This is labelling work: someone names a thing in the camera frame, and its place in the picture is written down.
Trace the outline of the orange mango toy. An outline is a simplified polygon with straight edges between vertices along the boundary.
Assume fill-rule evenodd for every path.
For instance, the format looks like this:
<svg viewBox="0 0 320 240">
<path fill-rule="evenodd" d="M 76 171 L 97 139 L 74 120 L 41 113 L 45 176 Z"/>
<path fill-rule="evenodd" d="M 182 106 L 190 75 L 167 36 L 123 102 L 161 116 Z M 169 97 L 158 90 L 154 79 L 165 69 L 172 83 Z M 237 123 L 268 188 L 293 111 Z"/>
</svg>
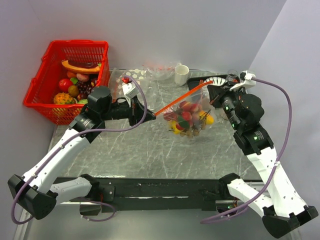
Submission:
<svg viewBox="0 0 320 240">
<path fill-rule="evenodd" d="M 215 118 L 211 115 L 210 111 L 200 111 L 198 113 L 199 119 L 202 123 L 206 125 L 212 125 L 215 123 Z"/>
</svg>

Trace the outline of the brown longan bunch toy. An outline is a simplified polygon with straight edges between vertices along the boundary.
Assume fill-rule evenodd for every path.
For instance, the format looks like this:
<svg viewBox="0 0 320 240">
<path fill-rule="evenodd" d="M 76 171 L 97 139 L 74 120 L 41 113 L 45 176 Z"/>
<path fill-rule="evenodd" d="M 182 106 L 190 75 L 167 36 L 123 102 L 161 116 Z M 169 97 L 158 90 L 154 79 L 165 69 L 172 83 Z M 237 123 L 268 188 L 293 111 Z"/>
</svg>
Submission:
<svg viewBox="0 0 320 240">
<path fill-rule="evenodd" d="M 176 127 L 183 130 L 179 135 L 188 138 L 193 138 L 199 136 L 202 130 L 205 130 L 207 125 L 200 121 L 199 112 L 194 112 L 191 114 L 190 120 L 179 120 Z"/>
</svg>

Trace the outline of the clear zip bag orange zipper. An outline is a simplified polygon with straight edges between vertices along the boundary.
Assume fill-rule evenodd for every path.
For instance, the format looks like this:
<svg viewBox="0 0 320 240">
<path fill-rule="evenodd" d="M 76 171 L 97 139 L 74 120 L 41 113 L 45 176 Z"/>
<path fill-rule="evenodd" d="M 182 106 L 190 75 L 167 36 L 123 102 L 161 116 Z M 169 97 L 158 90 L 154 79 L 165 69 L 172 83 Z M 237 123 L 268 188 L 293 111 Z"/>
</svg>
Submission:
<svg viewBox="0 0 320 240">
<path fill-rule="evenodd" d="M 156 112 L 156 119 L 175 135 L 199 136 L 201 131 L 216 122 L 215 111 L 206 92 L 207 86 L 212 83 L 211 80 L 201 79 L 194 88 Z"/>
</svg>

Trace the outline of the red lychee bunch toy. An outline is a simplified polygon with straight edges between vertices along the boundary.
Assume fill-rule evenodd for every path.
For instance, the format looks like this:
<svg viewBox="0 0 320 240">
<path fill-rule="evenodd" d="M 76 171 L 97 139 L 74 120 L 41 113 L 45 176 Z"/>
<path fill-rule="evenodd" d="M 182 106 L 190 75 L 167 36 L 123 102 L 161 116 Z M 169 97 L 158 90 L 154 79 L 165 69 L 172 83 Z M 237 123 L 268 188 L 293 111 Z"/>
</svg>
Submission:
<svg viewBox="0 0 320 240">
<path fill-rule="evenodd" d="M 184 120 L 188 121 L 192 118 L 191 114 L 198 111 L 202 111 L 202 105 L 200 103 L 192 103 L 190 101 L 183 100 L 178 103 L 177 106 L 167 108 L 162 116 L 163 119 L 167 122 L 171 120 L 174 120 L 176 122 Z"/>
</svg>

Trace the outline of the yellow bell pepper toy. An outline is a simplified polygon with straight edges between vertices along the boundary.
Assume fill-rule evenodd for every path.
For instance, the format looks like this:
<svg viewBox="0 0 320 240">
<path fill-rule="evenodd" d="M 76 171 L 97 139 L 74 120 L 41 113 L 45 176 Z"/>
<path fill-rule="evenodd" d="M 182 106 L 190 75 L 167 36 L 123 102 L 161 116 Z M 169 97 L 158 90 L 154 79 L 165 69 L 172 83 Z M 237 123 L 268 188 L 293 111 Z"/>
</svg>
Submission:
<svg viewBox="0 0 320 240">
<path fill-rule="evenodd" d="M 177 122 L 175 120 L 171 120 L 168 123 L 169 123 L 170 131 L 173 132 L 174 134 L 178 135 L 183 131 L 182 129 L 177 128 Z"/>
</svg>

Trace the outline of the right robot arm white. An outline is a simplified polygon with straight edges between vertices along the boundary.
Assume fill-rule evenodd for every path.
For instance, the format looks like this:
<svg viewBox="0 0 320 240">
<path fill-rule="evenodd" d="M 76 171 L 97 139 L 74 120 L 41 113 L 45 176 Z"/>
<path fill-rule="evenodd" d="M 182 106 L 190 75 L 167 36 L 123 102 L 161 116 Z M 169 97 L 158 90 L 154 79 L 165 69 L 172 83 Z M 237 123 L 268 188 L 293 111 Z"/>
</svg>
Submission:
<svg viewBox="0 0 320 240">
<path fill-rule="evenodd" d="M 319 213 L 315 206 L 308 205 L 295 190 L 280 163 L 268 132 L 260 124 L 265 111 L 259 97 L 246 93 L 242 86 L 207 86 L 210 104 L 221 107 L 233 130 L 234 140 L 243 154 L 257 170 L 264 186 L 256 190 L 239 175 L 230 173 L 219 179 L 218 195 L 224 199 L 232 197 L 243 202 L 235 207 L 235 213 L 226 210 L 219 218 L 209 217 L 204 223 L 217 222 L 244 212 L 254 210 L 261 218 L 266 230 L 281 238 L 309 221 Z"/>
</svg>

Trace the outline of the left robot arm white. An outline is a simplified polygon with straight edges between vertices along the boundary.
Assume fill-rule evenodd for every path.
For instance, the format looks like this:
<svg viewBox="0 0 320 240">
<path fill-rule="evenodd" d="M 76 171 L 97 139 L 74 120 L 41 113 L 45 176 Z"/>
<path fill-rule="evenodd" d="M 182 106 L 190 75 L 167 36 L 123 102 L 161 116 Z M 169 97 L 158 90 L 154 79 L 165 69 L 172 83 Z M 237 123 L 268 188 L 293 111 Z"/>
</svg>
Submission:
<svg viewBox="0 0 320 240">
<path fill-rule="evenodd" d="M 68 164 L 94 139 L 106 131 L 105 122 L 127 119 L 129 129 L 156 119 L 147 108 L 147 101 L 139 101 L 143 94 L 139 85 L 122 86 L 122 102 L 113 101 L 106 86 L 95 87 L 88 96 L 87 104 L 69 124 L 59 142 L 33 168 L 19 176 L 14 174 L 8 180 L 8 187 L 14 205 L 20 205 L 32 218 L 45 218 L 55 206 L 76 198 L 101 204 L 103 190 L 100 182 L 88 174 L 56 184 L 55 180 Z"/>
</svg>

